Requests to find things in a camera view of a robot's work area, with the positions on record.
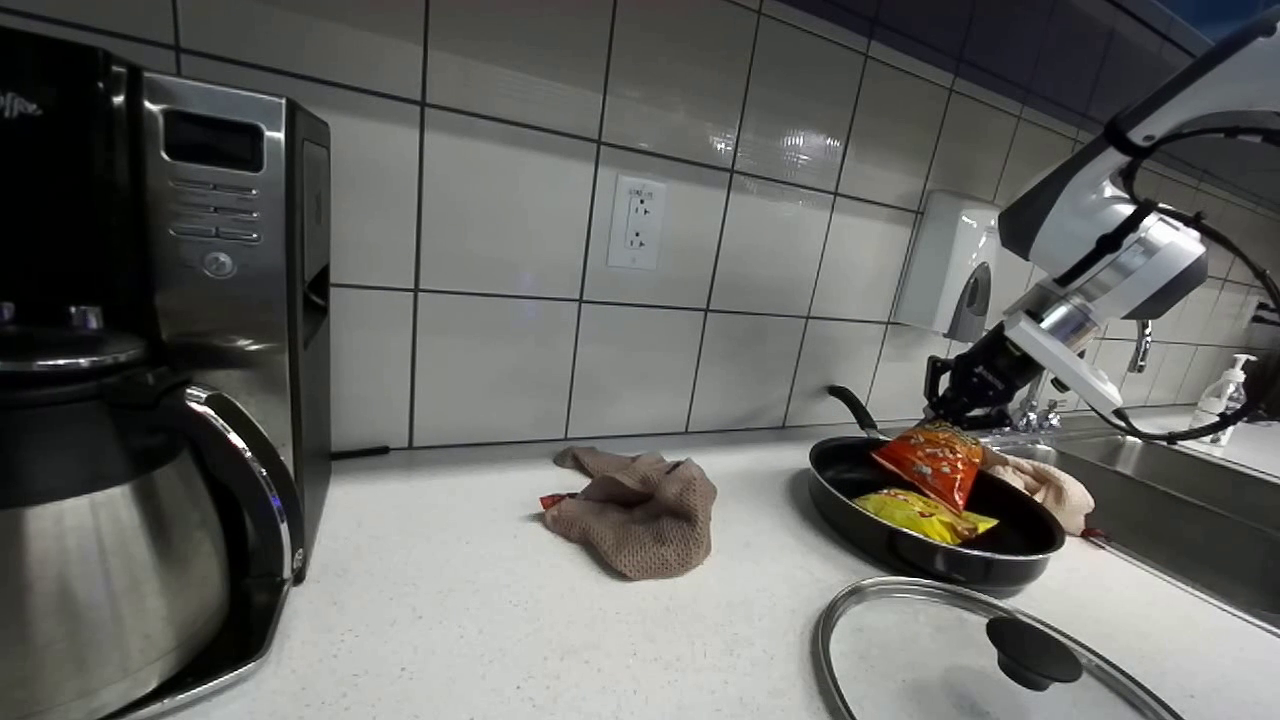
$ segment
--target lid handle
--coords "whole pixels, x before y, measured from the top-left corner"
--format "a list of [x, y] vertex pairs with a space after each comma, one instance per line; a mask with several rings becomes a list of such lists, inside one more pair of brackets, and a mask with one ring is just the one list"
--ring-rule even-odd
[[1075, 684], [1083, 677], [1082, 655], [1063, 639], [1017, 615], [994, 615], [987, 639], [995, 645], [1001, 673], [1019, 686], [1043, 692], [1048, 684]]

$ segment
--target towel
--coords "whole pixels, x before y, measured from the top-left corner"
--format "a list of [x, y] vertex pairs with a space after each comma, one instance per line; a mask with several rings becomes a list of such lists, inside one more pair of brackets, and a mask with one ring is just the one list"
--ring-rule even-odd
[[609, 570], [662, 579], [714, 556], [716, 485], [700, 464], [597, 449], [564, 449], [556, 464], [594, 485], [577, 495], [544, 495], [544, 525], [588, 546]]
[[986, 472], [1043, 503], [1071, 536], [1083, 531], [1083, 521], [1095, 507], [1075, 474], [1039, 461], [1019, 461], [987, 449]]

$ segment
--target white countertop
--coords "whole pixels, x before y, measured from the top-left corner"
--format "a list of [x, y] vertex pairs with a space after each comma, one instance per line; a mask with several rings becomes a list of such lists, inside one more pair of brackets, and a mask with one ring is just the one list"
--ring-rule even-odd
[[[658, 584], [609, 579], [535, 525], [535, 495], [585, 485], [550, 464], [551, 445], [340, 464], [271, 660], [186, 716], [824, 716], [813, 620], [876, 566], [813, 521], [813, 441], [603, 445], [694, 457], [722, 485], [714, 561]], [[1013, 603], [1186, 716], [1280, 706], [1274, 632], [1115, 551], [1070, 539]]]

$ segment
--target pan handle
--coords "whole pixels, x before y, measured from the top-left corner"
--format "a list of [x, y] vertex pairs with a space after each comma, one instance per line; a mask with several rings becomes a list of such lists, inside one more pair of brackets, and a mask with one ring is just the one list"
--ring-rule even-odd
[[870, 413], [870, 405], [864, 405], [851, 389], [830, 384], [830, 394], [838, 394], [838, 400], [850, 409], [850, 415], [856, 421], [856, 426], [879, 431], [876, 415]]

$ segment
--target coffee maker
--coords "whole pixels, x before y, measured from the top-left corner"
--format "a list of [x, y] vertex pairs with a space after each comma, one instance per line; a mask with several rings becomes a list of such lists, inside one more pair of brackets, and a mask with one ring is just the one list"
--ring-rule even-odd
[[[327, 126], [0, 27], [0, 215], [0, 607], [46, 627], [0, 627], [0, 706], [226, 686], [264, 660], [327, 493]], [[130, 615], [130, 586], [176, 620]], [[163, 662], [77, 667], [77, 645]]]

